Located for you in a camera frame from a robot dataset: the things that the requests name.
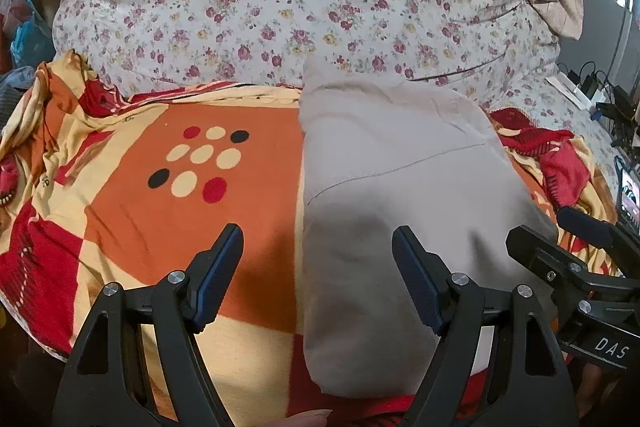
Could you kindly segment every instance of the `folded gray cloth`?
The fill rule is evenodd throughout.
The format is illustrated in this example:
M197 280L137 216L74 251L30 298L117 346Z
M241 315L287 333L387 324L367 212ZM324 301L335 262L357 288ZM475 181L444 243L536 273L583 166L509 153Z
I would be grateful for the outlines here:
M345 397L413 394L438 338L419 320L391 253L409 225L480 285L546 285L510 259L518 225L556 226L531 201L488 118L453 90L305 65L304 349L312 380ZM487 366L483 328L474 371Z
M36 72L31 66L0 75L0 129L9 121L25 91L33 86Z

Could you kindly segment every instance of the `silver bolt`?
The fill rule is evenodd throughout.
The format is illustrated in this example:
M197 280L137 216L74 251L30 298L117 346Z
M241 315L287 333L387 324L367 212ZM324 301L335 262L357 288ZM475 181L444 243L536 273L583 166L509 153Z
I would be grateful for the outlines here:
M172 271L168 276L169 282L171 284L177 284L178 282L184 281L184 272L181 270Z
M111 296L117 291L118 291L118 283L116 282L110 282L109 284L105 285L104 288L102 288L102 293L104 293L107 296Z
M591 305L587 301L578 302L578 308L582 313L591 313Z
M457 284L458 286L464 286L469 282L469 277L460 272L455 272L451 274L451 280Z
M518 286L518 293L522 295L524 298L529 298L533 295L533 290L529 288L526 284L521 284Z

